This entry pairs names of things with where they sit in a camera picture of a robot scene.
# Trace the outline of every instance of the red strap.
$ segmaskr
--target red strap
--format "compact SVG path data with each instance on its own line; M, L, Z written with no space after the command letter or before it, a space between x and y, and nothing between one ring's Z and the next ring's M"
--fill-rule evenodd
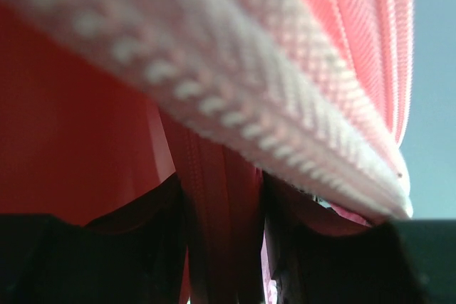
M162 114L184 190L192 303L260 303L261 172Z

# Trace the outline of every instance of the red surface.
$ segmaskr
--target red surface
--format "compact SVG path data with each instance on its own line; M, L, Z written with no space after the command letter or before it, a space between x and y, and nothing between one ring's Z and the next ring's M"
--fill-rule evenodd
M0 212L85 224L173 171L150 100L3 6L0 56Z

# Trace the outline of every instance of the blue-gray background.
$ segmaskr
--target blue-gray background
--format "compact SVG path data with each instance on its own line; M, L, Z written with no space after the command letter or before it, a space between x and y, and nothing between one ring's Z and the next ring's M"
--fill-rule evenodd
M456 0L415 0L410 121L402 151L415 218L456 218Z

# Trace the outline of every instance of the black object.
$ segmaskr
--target black object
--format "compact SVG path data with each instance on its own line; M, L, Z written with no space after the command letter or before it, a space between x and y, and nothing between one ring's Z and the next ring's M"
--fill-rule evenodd
M456 303L456 221L357 228L278 179L265 187L279 304Z
M0 215L0 303L177 303L186 241L175 175L87 227Z

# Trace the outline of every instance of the pink zipper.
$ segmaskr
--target pink zipper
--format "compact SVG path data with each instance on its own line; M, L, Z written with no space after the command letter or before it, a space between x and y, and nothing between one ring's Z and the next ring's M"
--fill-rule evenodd
M372 1L381 32L358 40L341 0L4 1L298 189L376 222L411 215L395 142L408 116L410 0Z

